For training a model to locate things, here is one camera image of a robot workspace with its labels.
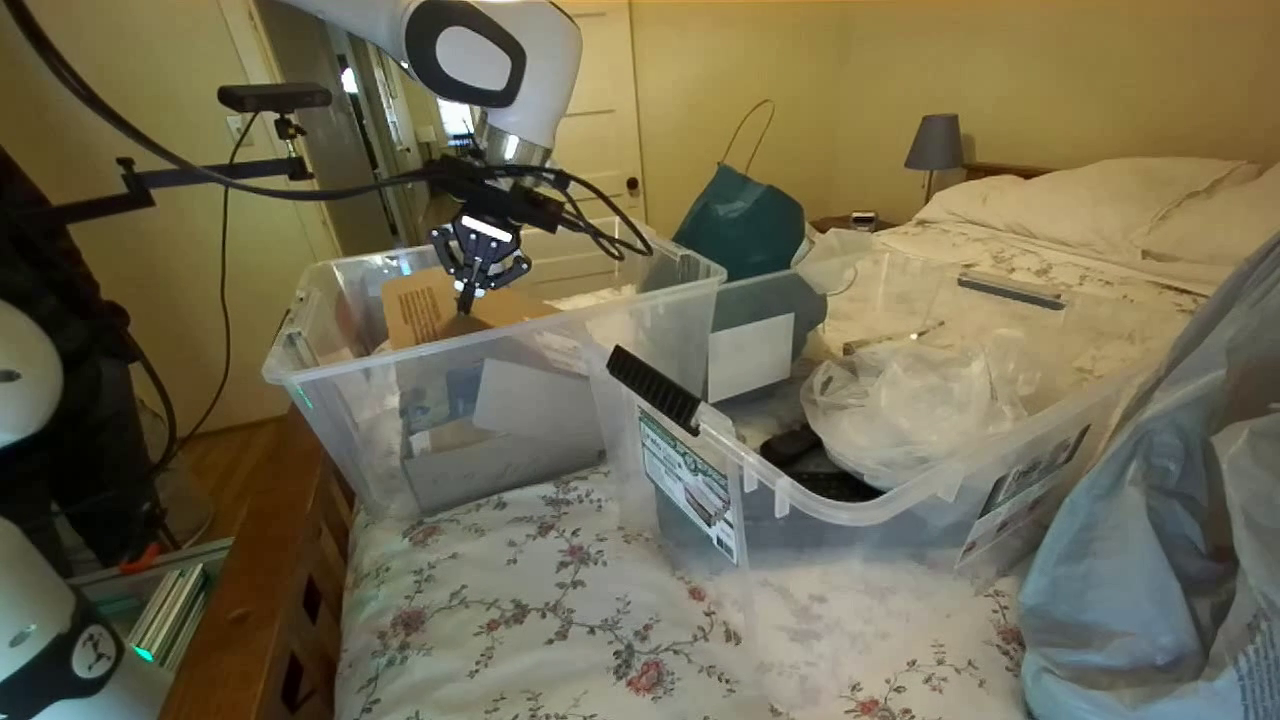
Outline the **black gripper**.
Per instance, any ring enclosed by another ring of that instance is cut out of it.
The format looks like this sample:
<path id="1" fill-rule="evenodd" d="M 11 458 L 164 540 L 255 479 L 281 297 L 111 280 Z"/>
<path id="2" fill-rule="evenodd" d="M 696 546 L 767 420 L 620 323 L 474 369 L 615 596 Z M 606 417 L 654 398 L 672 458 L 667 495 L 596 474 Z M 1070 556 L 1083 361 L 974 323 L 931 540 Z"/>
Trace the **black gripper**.
<path id="1" fill-rule="evenodd" d="M 550 230 L 562 203 L 526 187 L 519 162 L 431 161 L 429 185 L 456 198 L 456 215 L 429 230 L 429 245 L 449 275 L 461 280 L 456 312 L 470 315 L 470 305 L 489 287 L 506 287 L 532 272 L 532 255 L 519 245 L 523 227 Z"/>

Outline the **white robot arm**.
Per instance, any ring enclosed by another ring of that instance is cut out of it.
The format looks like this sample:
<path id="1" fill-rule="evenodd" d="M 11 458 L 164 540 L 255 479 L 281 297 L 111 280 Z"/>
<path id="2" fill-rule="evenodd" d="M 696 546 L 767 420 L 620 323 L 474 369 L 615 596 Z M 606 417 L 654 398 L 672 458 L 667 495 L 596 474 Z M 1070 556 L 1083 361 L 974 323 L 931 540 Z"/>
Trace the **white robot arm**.
<path id="1" fill-rule="evenodd" d="M 289 0 L 405 63 L 435 101 L 474 114 L 474 146 L 429 162 L 461 198 L 429 230 L 456 309 L 517 282 L 523 227 L 550 230 L 562 203 L 537 192 L 579 76 L 579 26 L 557 0 Z"/>

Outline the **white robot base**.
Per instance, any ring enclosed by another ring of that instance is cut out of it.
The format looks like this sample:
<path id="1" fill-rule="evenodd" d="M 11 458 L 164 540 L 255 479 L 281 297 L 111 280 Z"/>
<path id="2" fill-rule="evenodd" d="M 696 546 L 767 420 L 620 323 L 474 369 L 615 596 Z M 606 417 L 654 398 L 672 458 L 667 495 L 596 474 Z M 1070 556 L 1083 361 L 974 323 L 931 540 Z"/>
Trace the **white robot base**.
<path id="1" fill-rule="evenodd" d="M 0 298 L 0 449 L 55 410 L 65 369 L 46 333 Z M 0 521 L 0 720 L 160 720 L 167 681 Z"/>

